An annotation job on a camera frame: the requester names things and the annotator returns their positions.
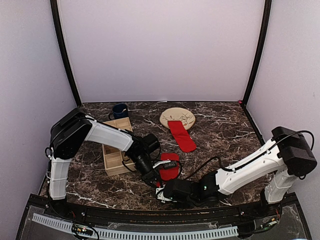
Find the wooden compartment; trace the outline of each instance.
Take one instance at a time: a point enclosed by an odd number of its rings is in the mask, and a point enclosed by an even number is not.
[[[106,121],[105,123],[119,129],[126,129],[132,131],[129,117]],[[124,174],[129,172],[129,170],[123,166],[123,160],[126,161],[125,164],[128,166],[128,168],[130,168],[132,171],[136,170],[135,164],[132,162],[132,160],[129,160],[129,157],[125,156],[125,153],[121,152],[119,149],[107,145],[102,145],[102,152],[104,168],[108,176]]]

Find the mug handle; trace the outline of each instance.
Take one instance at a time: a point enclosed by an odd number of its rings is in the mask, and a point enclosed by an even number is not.
[[[111,119],[112,115],[113,115],[113,112],[110,112],[109,115],[108,115],[109,120],[114,120],[114,119]]]

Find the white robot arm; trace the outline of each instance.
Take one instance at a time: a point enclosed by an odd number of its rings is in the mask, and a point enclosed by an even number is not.
[[[228,167],[223,167],[221,159],[217,157],[220,164],[218,170],[206,174],[199,182],[170,180],[164,188],[157,189],[157,198],[163,202],[208,205],[267,173],[277,171],[261,196],[268,204],[278,203],[298,177],[307,175],[317,166],[301,132],[309,133],[276,127],[272,130],[273,138],[251,155]]]
[[[265,188],[264,197],[268,204],[280,202],[297,177],[310,173],[317,161],[301,133],[284,127],[277,127],[272,133],[273,138],[264,146],[237,163],[223,167],[217,157],[220,169],[206,174],[199,182],[172,179],[157,189],[156,197],[196,206],[212,204],[263,175],[277,171]],[[161,182],[150,158],[150,153],[160,146],[153,134],[137,137],[132,132],[98,122],[75,108],[51,129],[47,155],[51,159],[49,195],[53,200],[65,199],[69,165],[84,141],[126,152],[145,183],[155,187]]]
[[[46,148],[46,155],[51,163],[48,169],[49,195],[53,200],[66,198],[69,165],[84,141],[126,152],[141,172],[142,180],[151,186],[159,180],[160,176],[150,161],[150,153],[160,146],[153,134],[137,137],[127,130],[98,122],[81,109],[75,108],[51,128],[50,146]]]

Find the beige plate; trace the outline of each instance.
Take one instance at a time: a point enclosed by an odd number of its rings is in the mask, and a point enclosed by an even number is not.
[[[181,121],[185,130],[188,130],[195,124],[196,117],[187,109],[172,107],[165,110],[160,116],[160,123],[166,128],[169,128],[168,121]]]

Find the brown marble surface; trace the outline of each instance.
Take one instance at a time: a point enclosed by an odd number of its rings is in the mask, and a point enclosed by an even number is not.
[[[85,103],[82,108],[99,121],[108,121],[108,114],[115,103]],[[212,156],[222,157],[227,166],[260,147],[259,141],[241,107],[235,102],[129,102],[129,117],[133,132],[139,136],[155,134],[162,153],[177,153],[183,164],[180,178],[191,174]],[[197,145],[193,152],[182,152],[170,130],[160,124],[161,113],[172,107],[190,110],[196,123],[188,130]],[[205,173],[219,168],[212,161],[190,180],[197,181]],[[268,174],[237,190],[219,206],[238,205],[258,201],[261,190],[268,185]],[[140,180],[138,173],[107,176],[102,145],[85,142],[69,168],[67,199],[71,203],[126,210],[172,210],[173,204],[155,199],[155,191]],[[46,195],[46,185],[41,195]]]

